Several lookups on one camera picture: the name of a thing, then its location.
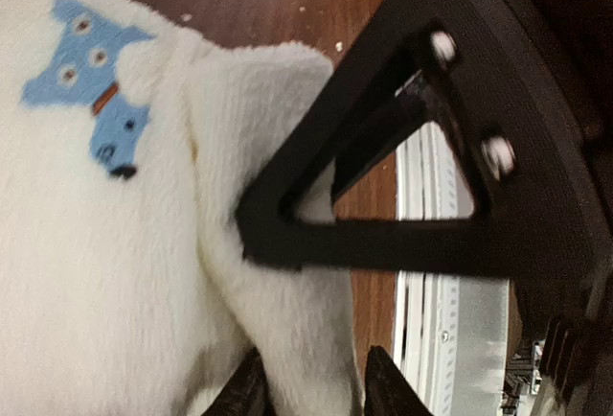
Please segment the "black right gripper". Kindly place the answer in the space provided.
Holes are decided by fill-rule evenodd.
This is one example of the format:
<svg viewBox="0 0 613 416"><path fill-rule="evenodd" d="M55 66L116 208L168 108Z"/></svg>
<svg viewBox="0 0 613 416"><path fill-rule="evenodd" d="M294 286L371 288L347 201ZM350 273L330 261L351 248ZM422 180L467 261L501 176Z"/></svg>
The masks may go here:
<svg viewBox="0 0 613 416"><path fill-rule="evenodd" d="M409 271L589 281L591 330L561 352L572 415L612 411L612 229L564 92L505 0L386 0L448 110L436 121L474 200L465 220L406 221Z"/></svg>

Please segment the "white towel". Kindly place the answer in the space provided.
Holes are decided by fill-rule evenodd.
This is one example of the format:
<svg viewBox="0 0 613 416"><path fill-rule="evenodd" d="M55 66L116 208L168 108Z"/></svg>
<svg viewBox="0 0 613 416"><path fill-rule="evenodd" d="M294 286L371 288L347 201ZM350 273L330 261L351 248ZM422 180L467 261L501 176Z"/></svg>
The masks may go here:
<svg viewBox="0 0 613 416"><path fill-rule="evenodd" d="M1 0L1 411L199 415L251 351L280 415L358 415L342 269L243 257L246 186L332 72L133 0Z"/></svg>

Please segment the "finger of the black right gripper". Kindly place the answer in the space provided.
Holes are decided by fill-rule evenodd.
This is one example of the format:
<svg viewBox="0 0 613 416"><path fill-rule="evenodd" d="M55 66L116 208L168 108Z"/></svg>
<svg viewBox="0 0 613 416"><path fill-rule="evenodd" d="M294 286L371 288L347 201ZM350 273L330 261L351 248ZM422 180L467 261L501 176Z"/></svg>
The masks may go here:
<svg viewBox="0 0 613 416"><path fill-rule="evenodd" d="M325 170L335 202L429 114L426 0L384 0L302 121L242 194L240 224L307 224L299 214Z"/></svg>
<svg viewBox="0 0 613 416"><path fill-rule="evenodd" d="M527 252L489 220L240 220L244 255L283 269L303 266L414 271L482 278L527 274Z"/></svg>

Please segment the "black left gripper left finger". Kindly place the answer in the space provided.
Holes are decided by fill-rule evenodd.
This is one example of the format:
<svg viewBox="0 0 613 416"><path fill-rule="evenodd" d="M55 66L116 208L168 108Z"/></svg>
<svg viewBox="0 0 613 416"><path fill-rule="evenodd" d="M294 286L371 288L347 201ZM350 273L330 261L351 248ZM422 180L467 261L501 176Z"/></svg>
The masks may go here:
<svg viewBox="0 0 613 416"><path fill-rule="evenodd" d="M266 378L261 356L252 349L203 416L263 416Z"/></svg>

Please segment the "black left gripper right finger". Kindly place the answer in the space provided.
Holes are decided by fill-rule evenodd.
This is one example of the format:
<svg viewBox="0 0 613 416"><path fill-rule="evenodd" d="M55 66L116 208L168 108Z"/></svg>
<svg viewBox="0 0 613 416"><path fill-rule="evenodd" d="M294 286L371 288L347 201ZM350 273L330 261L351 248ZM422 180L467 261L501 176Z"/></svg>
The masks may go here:
<svg viewBox="0 0 613 416"><path fill-rule="evenodd" d="M365 416L431 416L381 346L373 346L367 355L365 393Z"/></svg>

